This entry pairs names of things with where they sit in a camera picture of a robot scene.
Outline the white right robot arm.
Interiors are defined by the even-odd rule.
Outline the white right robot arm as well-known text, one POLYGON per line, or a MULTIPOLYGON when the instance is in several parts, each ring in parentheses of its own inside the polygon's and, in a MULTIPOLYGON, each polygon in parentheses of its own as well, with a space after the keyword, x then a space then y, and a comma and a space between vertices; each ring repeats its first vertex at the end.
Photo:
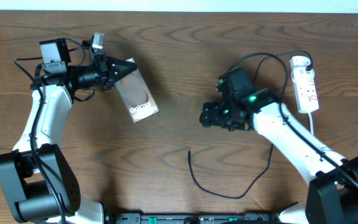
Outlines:
POLYGON ((308 186, 305 204, 279 212, 281 223, 358 223, 358 157, 346 159, 307 130, 269 89, 255 90, 244 69, 233 69, 216 86, 221 101, 205 103, 204 127, 253 130, 268 139, 308 186))

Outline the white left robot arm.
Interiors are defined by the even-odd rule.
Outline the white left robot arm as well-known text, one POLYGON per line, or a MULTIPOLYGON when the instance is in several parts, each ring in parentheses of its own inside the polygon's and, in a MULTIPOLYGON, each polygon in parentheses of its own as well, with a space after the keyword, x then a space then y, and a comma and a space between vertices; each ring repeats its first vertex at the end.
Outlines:
POLYGON ((112 223, 99 202, 82 196, 60 144, 76 91, 109 90, 137 70, 132 60, 103 53, 103 35, 77 45, 90 63, 71 63, 68 39, 40 43, 41 56, 31 80, 32 107, 20 140, 0 154, 0 184, 16 222, 112 223))

